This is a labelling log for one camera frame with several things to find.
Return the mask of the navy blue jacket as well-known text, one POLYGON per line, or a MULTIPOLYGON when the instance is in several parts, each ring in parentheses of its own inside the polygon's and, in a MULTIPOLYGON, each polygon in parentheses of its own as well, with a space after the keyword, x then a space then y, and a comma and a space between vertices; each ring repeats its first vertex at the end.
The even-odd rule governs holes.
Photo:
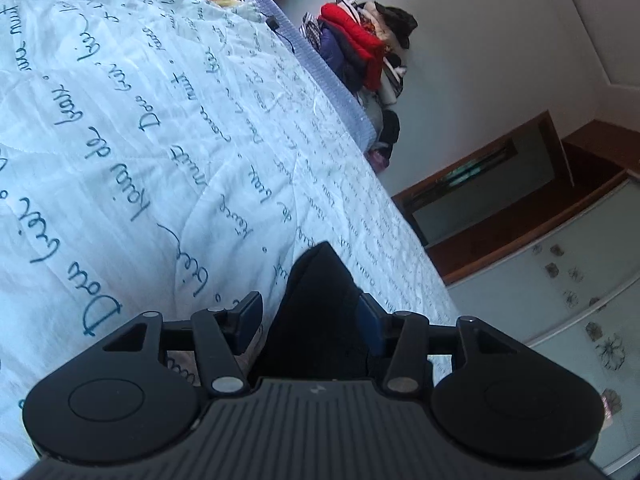
POLYGON ((346 37, 328 24, 324 24, 320 32, 319 54, 349 92, 356 93, 363 87, 367 63, 346 37))

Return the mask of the black hat on pile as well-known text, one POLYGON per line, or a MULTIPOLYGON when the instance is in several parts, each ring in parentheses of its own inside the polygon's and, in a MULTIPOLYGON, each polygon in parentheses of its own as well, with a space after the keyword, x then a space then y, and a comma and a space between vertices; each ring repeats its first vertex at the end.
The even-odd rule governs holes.
POLYGON ((416 18, 404 9, 396 8, 396 6, 383 6, 377 1, 374 4, 386 26, 395 34, 400 46, 408 50, 410 48, 410 36, 419 26, 416 18))

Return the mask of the white script-print quilt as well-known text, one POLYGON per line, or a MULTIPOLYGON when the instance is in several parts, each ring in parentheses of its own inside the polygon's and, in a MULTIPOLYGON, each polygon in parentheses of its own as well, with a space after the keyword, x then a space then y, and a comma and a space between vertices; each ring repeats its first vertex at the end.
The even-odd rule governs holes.
POLYGON ((1 474, 29 390, 130 318, 256 290, 330 243, 387 311, 454 304, 329 98, 252 6, 1 0, 1 474))

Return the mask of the black pants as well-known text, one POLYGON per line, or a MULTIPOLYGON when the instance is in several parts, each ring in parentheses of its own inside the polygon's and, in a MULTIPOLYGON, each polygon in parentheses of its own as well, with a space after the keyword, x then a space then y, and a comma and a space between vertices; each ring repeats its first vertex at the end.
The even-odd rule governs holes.
POLYGON ((372 356, 356 323, 362 290, 328 242, 294 263, 267 338, 248 372, 262 379, 379 382, 388 361, 372 356))

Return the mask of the brown wooden door frame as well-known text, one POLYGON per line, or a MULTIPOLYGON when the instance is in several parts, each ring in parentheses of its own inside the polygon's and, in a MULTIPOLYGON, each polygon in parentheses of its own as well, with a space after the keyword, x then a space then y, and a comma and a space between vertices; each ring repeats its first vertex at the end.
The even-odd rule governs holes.
POLYGON ((539 240, 638 173, 638 129, 593 119, 562 138, 543 112, 393 201, 451 285, 539 240))

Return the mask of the red puffer jacket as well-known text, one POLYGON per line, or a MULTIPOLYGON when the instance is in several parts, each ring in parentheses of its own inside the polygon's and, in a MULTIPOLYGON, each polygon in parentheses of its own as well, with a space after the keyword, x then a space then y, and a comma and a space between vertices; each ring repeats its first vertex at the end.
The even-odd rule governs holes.
POLYGON ((367 32, 336 3, 326 3, 320 9, 320 18, 342 32, 357 55, 366 63, 364 86, 378 91, 381 85, 385 44, 367 32))

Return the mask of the black garment beside pile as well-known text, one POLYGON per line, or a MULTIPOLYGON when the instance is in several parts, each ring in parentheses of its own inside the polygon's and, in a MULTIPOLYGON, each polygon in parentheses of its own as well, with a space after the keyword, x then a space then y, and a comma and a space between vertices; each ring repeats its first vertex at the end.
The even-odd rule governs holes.
POLYGON ((383 110, 383 128, 378 135, 378 142, 387 145, 395 144, 400 135, 400 120, 398 115, 386 108, 383 110))

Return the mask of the white and cream clothes stack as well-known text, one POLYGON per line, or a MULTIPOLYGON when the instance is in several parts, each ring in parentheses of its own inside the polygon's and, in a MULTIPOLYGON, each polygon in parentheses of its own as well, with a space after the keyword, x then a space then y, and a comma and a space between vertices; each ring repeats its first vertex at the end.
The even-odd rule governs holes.
MULTIPOLYGON (((385 44, 385 54, 383 58, 383 69, 381 74, 381 85, 378 91, 363 87, 356 93, 358 99, 363 100, 369 93, 376 96, 378 102, 383 106, 392 106, 397 103, 398 98, 404 91, 404 79, 407 73, 406 51, 403 49, 395 34, 386 26, 382 16, 375 9, 375 1, 358 0, 333 0, 348 15, 360 24, 371 35, 378 37, 385 44)), ((328 24, 334 30, 338 30, 320 18, 320 10, 316 14, 307 13, 302 18, 299 31, 308 40, 311 47, 319 53, 320 32, 324 24, 328 24)))

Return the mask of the purple cloth item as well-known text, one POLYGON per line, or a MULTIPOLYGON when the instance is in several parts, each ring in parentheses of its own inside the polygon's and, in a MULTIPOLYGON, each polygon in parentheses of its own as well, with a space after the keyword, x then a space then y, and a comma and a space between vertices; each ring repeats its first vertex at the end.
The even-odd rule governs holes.
POLYGON ((367 160, 376 174, 380 174, 390 166, 390 154, 392 154, 392 150, 389 148, 367 152, 367 160))

